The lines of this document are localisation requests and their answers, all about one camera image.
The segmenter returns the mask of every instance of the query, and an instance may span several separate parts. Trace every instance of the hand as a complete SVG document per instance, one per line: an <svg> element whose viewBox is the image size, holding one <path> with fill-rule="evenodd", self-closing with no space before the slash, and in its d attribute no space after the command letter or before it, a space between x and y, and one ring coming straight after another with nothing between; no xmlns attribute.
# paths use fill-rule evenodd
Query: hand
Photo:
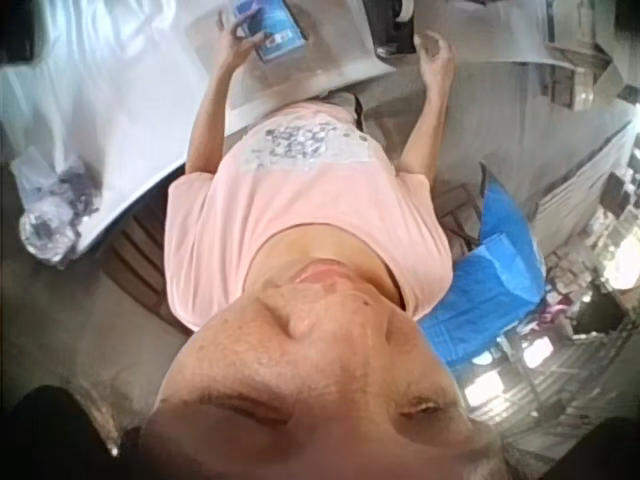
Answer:
<svg viewBox="0 0 640 480"><path fill-rule="evenodd" d="M422 39L416 35L414 43L420 57L420 73L427 85L427 95L448 98L456 71L456 49L435 32L426 32L438 42L438 53L433 56L427 52Z"/></svg>
<svg viewBox="0 0 640 480"><path fill-rule="evenodd" d="M218 69L233 73L240 68L249 58L255 47L262 45L267 40L266 32L261 32L251 38L241 37L240 28L250 21L260 10L252 9L237 18L230 26L225 19L224 9L218 11L217 28L218 38L216 50Z"/></svg>

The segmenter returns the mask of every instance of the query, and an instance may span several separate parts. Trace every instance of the light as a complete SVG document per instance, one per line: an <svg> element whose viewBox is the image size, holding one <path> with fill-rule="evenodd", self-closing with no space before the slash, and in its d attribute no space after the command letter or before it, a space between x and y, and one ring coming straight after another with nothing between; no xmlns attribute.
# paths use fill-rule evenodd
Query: light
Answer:
<svg viewBox="0 0 640 480"><path fill-rule="evenodd" d="M476 378L471 385L464 389L464 394L469 405L477 407L500 395L503 390L504 384L500 380L500 375L494 370Z"/></svg>
<svg viewBox="0 0 640 480"><path fill-rule="evenodd" d="M634 236L625 238L613 259L605 262L604 276L616 290L635 287L640 277L640 242Z"/></svg>
<svg viewBox="0 0 640 480"><path fill-rule="evenodd" d="M547 337L540 338L524 349L524 363L529 368L536 368L553 353L553 345Z"/></svg>
<svg viewBox="0 0 640 480"><path fill-rule="evenodd" d="M486 351L482 355L474 358L471 361L476 365L480 365L481 367L486 367L491 362L493 362L493 355L491 355L491 352Z"/></svg>

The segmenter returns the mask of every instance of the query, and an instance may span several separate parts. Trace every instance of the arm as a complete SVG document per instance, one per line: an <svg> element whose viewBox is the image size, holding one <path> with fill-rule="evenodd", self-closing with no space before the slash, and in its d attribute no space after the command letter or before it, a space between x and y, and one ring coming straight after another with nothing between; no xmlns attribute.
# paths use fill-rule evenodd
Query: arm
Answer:
<svg viewBox="0 0 640 480"><path fill-rule="evenodd" d="M215 175L222 162L226 123L226 105L233 74L249 58L253 49L265 41L265 33L252 38L240 38L239 28L248 22L257 10L251 11L229 28L224 26L223 11L218 13L216 41L219 52L215 74L211 78L200 105L191 133L186 173L210 173Z"/></svg>
<svg viewBox="0 0 640 480"><path fill-rule="evenodd" d="M455 73L455 49L440 35L428 33L438 40L439 52L430 58L421 39L416 36L420 71L427 86L427 100L397 164L397 170L424 175L429 183L433 183Z"/></svg>

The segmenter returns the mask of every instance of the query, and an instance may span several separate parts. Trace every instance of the blue tarp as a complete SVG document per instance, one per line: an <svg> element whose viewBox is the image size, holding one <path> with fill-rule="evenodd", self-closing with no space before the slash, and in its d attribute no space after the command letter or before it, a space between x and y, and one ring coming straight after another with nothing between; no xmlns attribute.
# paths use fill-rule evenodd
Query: blue tarp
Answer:
<svg viewBox="0 0 640 480"><path fill-rule="evenodd" d="M455 264L451 288L419 323L449 368L525 320L545 291L544 262L527 219L486 167L482 171L481 245Z"/></svg>

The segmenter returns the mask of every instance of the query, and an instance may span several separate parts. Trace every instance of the eye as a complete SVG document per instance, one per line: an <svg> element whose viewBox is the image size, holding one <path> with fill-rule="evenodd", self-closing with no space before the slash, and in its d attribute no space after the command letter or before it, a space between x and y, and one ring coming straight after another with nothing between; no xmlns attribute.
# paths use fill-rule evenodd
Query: eye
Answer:
<svg viewBox="0 0 640 480"><path fill-rule="evenodd" d="M425 398L417 398L406 407L400 415L405 418L415 418L418 416L433 415L442 411L442 406L436 401Z"/></svg>
<svg viewBox="0 0 640 480"><path fill-rule="evenodd" d="M248 418L265 427L284 427L290 419L290 415L279 408L241 394L216 395L202 392L196 402Z"/></svg>

